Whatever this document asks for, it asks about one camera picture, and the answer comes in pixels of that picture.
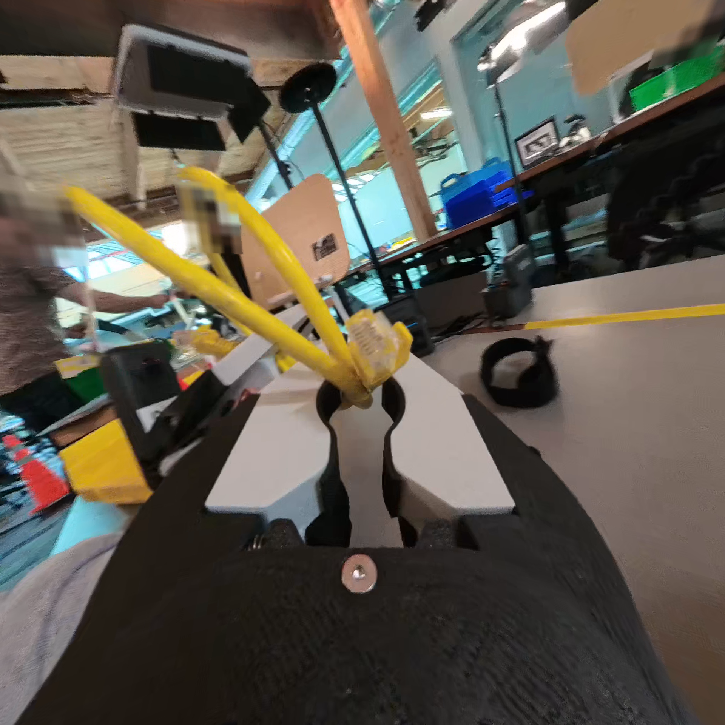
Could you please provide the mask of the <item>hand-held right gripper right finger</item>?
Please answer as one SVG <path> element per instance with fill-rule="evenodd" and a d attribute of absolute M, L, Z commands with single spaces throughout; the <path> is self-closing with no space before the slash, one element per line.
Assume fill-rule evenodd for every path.
<path fill-rule="evenodd" d="M 512 495 L 463 393 L 412 356 L 382 386 L 392 425 L 384 437 L 382 491 L 404 547 L 430 522 L 454 535 L 467 516 L 510 515 Z"/>

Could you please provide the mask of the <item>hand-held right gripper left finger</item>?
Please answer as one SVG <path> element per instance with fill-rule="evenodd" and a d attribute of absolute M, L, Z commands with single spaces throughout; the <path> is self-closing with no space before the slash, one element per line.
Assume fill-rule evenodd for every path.
<path fill-rule="evenodd" d="M 297 364 L 260 393 L 206 501 L 215 514 L 287 520 L 308 545 L 349 546 L 349 497 L 332 414 L 337 388 Z"/>

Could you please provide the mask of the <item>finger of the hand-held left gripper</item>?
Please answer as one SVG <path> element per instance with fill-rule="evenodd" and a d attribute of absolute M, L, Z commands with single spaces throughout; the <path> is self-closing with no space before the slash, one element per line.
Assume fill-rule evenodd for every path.
<path fill-rule="evenodd" d="M 234 389 L 259 390 L 281 375 L 276 363 L 279 343 L 252 333 L 211 367 L 219 382 Z"/>

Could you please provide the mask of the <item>yellow plastic bin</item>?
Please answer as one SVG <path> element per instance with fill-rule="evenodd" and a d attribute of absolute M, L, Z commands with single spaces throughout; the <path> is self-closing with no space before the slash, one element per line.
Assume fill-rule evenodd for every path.
<path fill-rule="evenodd" d="M 75 441 L 59 455 L 70 487 L 88 502 L 143 504 L 152 495 L 119 419 Z"/>

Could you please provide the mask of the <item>green plastic bin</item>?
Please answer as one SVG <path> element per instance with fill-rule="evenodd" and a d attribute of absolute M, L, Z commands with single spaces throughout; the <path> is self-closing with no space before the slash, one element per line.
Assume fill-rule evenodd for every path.
<path fill-rule="evenodd" d="M 638 113 L 677 95 L 690 91 L 723 72 L 723 47 L 711 54 L 689 59 L 665 69 L 661 74 L 635 86 L 629 92 L 633 110 Z"/>
<path fill-rule="evenodd" d="M 62 379 L 84 404 L 90 403 L 96 398 L 106 394 L 106 389 L 98 367 L 88 368 L 74 376 Z"/>

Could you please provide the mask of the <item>black portable power station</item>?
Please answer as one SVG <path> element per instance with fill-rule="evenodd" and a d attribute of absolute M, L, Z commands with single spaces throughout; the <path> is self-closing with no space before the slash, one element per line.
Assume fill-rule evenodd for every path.
<path fill-rule="evenodd" d="M 435 345 L 428 322 L 412 292 L 398 295 L 387 303 L 378 305 L 373 311 L 383 313 L 391 324 L 401 322 L 407 328 L 412 336 L 413 355 L 424 358 L 434 352 Z"/>

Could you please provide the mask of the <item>orange traffic cone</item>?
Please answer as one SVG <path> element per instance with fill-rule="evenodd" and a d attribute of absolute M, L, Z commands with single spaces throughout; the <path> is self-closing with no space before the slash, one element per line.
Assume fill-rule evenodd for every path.
<path fill-rule="evenodd" d="M 21 491 L 29 499 L 29 516 L 38 515 L 70 495 L 65 472 L 53 447 L 30 444 L 13 433 L 2 436 L 2 453 L 10 464 L 15 483 L 3 493 Z"/>

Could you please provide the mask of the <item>large wooden book stand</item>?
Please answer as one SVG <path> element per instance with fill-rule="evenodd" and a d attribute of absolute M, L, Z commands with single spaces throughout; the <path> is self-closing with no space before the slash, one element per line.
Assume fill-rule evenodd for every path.
<path fill-rule="evenodd" d="M 331 181 L 314 174 L 277 200 L 262 216 L 287 243 L 318 288 L 340 282 L 350 255 Z M 247 228 L 241 262 L 251 299 L 267 310 L 292 301 L 292 290 Z"/>

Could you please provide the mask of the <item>black battery charger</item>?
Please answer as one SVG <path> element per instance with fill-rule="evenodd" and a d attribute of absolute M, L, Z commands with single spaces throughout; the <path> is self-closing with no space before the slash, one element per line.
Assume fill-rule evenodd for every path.
<path fill-rule="evenodd" d="M 531 280 L 537 265 L 527 244 L 509 251 L 483 290 L 484 310 L 490 321 L 517 317 L 532 301 Z"/>

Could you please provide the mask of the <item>yellow tape strip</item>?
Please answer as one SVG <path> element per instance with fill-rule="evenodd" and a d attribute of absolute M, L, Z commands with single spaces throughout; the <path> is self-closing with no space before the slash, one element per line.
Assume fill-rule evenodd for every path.
<path fill-rule="evenodd" d="M 520 326 L 526 331 L 539 331 L 565 327 L 579 327 L 587 325 L 605 325 L 628 322 L 670 321 L 693 318 L 710 318 L 724 316 L 724 303 L 701 304 L 688 307 L 672 307 L 667 309 L 641 310 L 628 313 L 610 313 L 602 315 L 587 315 L 572 318 L 561 318 L 549 321 L 530 321 Z"/>

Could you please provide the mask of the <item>long wooden table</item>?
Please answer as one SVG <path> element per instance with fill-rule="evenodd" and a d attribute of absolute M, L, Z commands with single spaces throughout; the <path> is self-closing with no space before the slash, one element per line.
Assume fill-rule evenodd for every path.
<path fill-rule="evenodd" d="M 632 163 L 639 155 L 665 149 L 672 143 L 699 135 L 711 129 L 723 130 L 724 74 L 696 88 L 631 115 L 595 137 L 580 143 L 572 150 L 560 153 L 524 171 L 520 185 L 531 192 L 523 200 L 529 205 L 544 204 L 554 214 L 552 250 L 557 267 L 568 265 L 568 253 L 563 236 L 563 212 L 572 188 L 604 170 L 619 169 Z M 385 283 L 400 275 L 405 289 L 412 289 L 407 270 L 421 264 L 422 255 L 431 254 L 449 245 L 473 237 L 475 244 L 492 238 L 492 230 L 519 216 L 514 203 L 459 228 L 440 232 L 424 242 L 409 244 L 402 250 L 386 255 L 380 261 L 380 281 Z"/>

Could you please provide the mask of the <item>blue plastic case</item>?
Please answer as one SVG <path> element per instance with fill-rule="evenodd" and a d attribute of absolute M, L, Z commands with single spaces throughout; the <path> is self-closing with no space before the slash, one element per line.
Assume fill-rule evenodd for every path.
<path fill-rule="evenodd" d="M 517 203 L 513 186 L 495 189 L 512 180 L 511 164 L 494 157 L 480 169 L 450 174 L 440 183 L 440 197 L 449 230 L 482 219 Z"/>

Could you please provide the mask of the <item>grey ceiling unit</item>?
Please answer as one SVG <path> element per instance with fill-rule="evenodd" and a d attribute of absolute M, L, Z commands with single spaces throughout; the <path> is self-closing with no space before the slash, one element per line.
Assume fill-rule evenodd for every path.
<path fill-rule="evenodd" d="M 243 143 L 271 108 L 245 51 L 140 24 L 122 29 L 112 92 L 148 149 L 223 152 L 220 122 Z"/>

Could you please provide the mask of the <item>framed tag sign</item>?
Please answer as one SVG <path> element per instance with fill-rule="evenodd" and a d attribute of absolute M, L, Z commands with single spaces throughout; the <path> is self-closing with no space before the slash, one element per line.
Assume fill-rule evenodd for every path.
<path fill-rule="evenodd" d="M 558 155 L 560 135 L 556 118 L 551 116 L 515 138 L 514 147 L 523 170 L 529 170 Z"/>

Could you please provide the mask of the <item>studio light on stand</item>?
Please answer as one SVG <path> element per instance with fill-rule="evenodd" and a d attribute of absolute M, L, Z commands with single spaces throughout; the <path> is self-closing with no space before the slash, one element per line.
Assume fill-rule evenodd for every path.
<path fill-rule="evenodd" d="M 503 34 L 486 48 L 477 65 L 478 71 L 485 77 L 487 88 L 493 90 L 497 117 L 503 131 L 504 147 L 511 164 L 517 207 L 514 217 L 516 238 L 518 244 L 528 247 L 530 246 L 530 233 L 527 208 L 515 165 L 514 149 L 500 91 L 500 81 L 504 77 L 515 75 L 523 67 L 527 51 L 534 54 L 543 52 L 567 29 L 569 23 L 570 18 L 565 1 L 521 2 L 518 8 L 507 17 Z"/>

